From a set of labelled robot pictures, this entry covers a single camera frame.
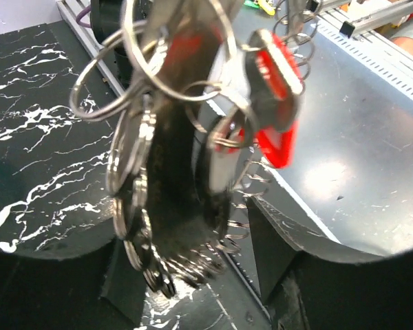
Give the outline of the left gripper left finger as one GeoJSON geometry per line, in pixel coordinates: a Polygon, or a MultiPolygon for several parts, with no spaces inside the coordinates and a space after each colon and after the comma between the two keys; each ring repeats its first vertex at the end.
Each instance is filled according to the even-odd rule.
{"type": "Polygon", "coordinates": [[[144,298],[120,243],[62,261],[0,252],[0,329],[134,329],[144,298]]]}

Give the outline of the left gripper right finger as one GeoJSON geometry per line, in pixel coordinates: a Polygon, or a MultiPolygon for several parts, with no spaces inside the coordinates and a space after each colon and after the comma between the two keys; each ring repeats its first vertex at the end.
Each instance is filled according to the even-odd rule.
{"type": "Polygon", "coordinates": [[[274,329],[413,329],[413,249],[378,256],[247,201],[261,299],[274,329]]]}

